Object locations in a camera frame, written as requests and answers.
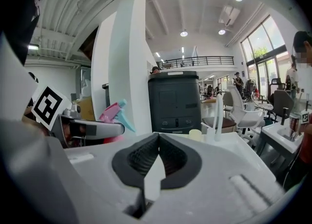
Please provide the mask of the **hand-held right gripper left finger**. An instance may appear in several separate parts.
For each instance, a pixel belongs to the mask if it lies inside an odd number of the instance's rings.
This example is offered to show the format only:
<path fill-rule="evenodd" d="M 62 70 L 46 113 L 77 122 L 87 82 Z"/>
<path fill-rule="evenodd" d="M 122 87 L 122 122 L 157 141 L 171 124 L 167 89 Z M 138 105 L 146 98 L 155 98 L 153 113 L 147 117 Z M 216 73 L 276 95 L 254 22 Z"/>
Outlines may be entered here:
<path fill-rule="evenodd" d="M 65 150 L 78 224 L 160 224 L 147 209 L 144 179 L 158 156 L 158 134 Z"/>

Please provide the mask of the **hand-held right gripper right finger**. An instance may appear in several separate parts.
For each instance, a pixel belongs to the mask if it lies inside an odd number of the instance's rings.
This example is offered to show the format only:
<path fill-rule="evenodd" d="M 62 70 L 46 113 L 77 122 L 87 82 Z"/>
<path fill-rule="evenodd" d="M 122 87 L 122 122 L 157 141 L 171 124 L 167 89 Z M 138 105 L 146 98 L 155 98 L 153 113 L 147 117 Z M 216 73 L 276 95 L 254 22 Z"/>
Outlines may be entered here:
<path fill-rule="evenodd" d="M 159 156 L 166 177 L 147 224 L 239 224 L 284 195 L 274 178 L 236 150 L 161 134 Z"/>

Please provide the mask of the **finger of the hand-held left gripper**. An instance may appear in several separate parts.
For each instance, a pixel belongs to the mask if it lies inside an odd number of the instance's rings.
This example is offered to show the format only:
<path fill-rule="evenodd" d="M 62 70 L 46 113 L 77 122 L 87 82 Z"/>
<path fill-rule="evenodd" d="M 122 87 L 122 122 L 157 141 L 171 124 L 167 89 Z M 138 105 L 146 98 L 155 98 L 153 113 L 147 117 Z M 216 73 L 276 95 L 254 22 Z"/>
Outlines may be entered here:
<path fill-rule="evenodd" d="M 117 137 L 125 132 L 125 127 L 121 123 L 97 122 L 96 137 Z"/>

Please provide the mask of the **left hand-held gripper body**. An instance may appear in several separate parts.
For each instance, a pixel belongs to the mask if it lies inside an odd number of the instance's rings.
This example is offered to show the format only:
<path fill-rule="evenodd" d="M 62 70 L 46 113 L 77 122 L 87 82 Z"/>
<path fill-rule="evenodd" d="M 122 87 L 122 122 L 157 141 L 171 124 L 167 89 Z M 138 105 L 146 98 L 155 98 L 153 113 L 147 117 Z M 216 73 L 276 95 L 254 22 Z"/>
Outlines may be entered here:
<path fill-rule="evenodd" d="M 98 141 L 87 136 L 87 120 L 81 118 L 81 108 L 73 104 L 54 87 L 45 87 L 35 101 L 31 112 L 57 138 L 63 148 L 96 145 Z"/>

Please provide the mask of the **pink spray bottle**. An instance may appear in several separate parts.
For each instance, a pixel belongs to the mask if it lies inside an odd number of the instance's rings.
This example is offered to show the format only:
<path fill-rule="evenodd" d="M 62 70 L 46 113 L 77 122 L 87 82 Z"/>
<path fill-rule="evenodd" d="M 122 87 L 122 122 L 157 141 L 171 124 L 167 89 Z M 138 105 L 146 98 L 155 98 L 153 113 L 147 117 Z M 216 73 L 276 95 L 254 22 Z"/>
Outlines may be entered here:
<path fill-rule="evenodd" d="M 125 130 L 128 129 L 135 133 L 135 127 L 131 124 L 131 122 L 127 119 L 125 115 L 124 107 L 126 105 L 127 101 L 125 99 L 113 103 L 102 112 L 99 117 L 99 121 L 104 123 L 121 123 L 124 125 Z M 109 144 L 120 140 L 122 140 L 122 135 L 117 137 L 104 137 L 103 143 Z"/>

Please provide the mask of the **cardboard box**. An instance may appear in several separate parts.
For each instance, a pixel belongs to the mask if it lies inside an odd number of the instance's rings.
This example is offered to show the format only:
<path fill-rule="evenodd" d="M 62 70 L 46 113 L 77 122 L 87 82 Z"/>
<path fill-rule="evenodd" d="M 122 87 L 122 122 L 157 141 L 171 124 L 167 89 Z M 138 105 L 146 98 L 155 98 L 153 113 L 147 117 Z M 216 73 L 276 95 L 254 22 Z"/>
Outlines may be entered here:
<path fill-rule="evenodd" d="M 95 121 L 92 97 L 85 97 L 80 100 L 75 100 L 74 103 L 80 106 L 80 115 L 82 119 Z"/>

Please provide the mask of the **beige cup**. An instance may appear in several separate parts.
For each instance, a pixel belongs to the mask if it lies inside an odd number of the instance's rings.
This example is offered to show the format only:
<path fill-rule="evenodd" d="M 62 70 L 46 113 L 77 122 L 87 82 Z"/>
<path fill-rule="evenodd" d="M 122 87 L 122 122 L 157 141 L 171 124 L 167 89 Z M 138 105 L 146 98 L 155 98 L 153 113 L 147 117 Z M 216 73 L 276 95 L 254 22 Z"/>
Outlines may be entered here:
<path fill-rule="evenodd" d="M 189 139 L 201 142 L 202 139 L 202 132 L 197 129 L 192 129 L 189 131 Z"/>

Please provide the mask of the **white sink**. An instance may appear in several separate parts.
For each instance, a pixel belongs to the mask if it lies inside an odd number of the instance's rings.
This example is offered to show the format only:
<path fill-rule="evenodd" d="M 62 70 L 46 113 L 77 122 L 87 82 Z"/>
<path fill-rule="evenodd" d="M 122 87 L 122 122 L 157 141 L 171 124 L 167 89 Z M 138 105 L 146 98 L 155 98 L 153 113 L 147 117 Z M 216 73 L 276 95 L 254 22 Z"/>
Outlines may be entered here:
<path fill-rule="evenodd" d="M 201 143 L 206 143 L 214 146 L 219 147 L 227 147 L 227 146 L 239 146 L 242 144 L 245 144 L 243 139 L 238 136 L 236 132 L 230 132 L 230 133 L 222 133 L 220 136 L 220 140 L 216 141 L 210 137 L 208 137 L 206 134 L 195 134 L 194 137 L 192 137 L 190 134 L 170 134 L 171 136 L 177 136 L 177 137 L 183 137 L 188 138 L 193 141 L 198 141 Z"/>
<path fill-rule="evenodd" d="M 284 124 L 276 122 L 265 126 L 260 133 L 261 139 L 280 153 L 294 154 L 302 143 L 304 133 L 297 133 L 290 128 L 290 119 Z"/>

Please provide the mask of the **white curved faucet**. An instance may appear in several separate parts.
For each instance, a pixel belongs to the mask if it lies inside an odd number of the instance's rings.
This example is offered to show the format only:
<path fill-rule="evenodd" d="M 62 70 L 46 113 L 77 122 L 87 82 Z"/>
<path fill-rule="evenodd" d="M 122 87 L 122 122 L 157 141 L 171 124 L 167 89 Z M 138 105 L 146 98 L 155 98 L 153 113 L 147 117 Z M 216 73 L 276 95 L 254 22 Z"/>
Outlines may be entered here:
<path fill-rule="evenodd" d="M 221 131 L 223 123 L 223 100 L 220 94 L 216 97 L 216 105 L 214 109 L 214 121 L 213 126 L 201 122 L 201 125 L 207 129 L 205 143 L 218 142 L 221 140 Z"/>

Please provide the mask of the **dark grey cabinet machine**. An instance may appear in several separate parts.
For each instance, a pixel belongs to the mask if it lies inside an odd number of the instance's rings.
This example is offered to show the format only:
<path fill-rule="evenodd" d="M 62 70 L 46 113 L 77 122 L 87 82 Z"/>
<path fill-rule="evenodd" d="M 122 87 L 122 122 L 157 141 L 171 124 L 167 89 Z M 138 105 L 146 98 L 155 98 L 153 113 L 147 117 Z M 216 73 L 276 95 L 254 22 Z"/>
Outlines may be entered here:
<path fill-rule="evenodd" d="M 188 134 L 201 130 L 201 104 L 195 71 L 160 72 L 148 77 L 153 132 Z"/>

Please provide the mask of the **white office chair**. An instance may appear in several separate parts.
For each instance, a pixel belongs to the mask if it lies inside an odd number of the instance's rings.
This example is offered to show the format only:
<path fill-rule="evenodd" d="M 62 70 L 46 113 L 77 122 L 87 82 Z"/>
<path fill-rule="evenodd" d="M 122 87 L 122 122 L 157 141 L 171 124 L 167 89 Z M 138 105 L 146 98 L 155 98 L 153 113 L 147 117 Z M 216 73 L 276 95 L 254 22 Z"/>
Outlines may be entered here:
<path fill-rule="evenodd" d="M 236 123 L 238 135 L 250 145 L 256 146 L 256 137 L 251 129 L 265 126 L 265 111 L 247 111 L 236 86 L 228 86 L 233 99 L 233 107 L 229 113 L 230 118 Z"/>

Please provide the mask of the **person's black shirt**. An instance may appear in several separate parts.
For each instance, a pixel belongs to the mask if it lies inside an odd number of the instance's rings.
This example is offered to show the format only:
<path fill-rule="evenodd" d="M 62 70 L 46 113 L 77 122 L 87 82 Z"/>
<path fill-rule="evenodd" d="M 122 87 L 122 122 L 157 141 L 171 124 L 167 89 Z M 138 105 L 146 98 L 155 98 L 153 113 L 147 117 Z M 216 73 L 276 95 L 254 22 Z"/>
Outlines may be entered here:
<path fill-rule="evenodd" d="M 40 0 L 0 0 L 0 31 L 21 64 L 25 64 L 39 17 Z"/>

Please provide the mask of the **black balcony railing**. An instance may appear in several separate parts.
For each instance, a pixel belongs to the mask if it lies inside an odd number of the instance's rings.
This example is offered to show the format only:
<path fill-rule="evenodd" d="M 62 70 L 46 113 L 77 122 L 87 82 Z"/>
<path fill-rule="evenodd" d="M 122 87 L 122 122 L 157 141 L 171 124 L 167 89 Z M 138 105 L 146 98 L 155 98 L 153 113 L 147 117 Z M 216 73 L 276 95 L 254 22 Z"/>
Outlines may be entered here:
<path fill-rule="evenodd" d="M 195 66 L 234 65 L 233 56 L 198 56 L 156 62 L 161 70 Z"/>

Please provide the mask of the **black office chair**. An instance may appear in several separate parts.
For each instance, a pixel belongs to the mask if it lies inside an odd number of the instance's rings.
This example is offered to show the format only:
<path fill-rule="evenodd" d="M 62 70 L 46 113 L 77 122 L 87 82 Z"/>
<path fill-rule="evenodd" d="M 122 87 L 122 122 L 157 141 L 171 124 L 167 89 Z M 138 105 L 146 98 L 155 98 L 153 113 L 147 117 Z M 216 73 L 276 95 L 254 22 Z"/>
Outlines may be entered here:
<path fill-rule="evenodd" d="M 291 110 L 294 107 L 294 101 L 290 96 L 290 91 L 285 90 L 286 84 L 281 82 L 281 79 L 273 78 L 268 87 L 268 101 L 273 105 L 272 120 L 278 122 L 285 117 L 289 118 Z"/>

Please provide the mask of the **ceiling air conditioner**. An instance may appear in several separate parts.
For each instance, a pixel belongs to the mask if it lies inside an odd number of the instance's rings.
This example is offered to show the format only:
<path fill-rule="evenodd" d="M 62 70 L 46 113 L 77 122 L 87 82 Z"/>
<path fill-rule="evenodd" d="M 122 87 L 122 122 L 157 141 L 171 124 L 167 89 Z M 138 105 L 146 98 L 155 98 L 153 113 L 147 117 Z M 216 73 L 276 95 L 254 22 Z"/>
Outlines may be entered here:
<path fill-rule="evenodd" d="M 232 26 L 239 14 L 239 9 L 226 5 L 222 8 L 218 22 L 224 24 L 226 27 Z"/>

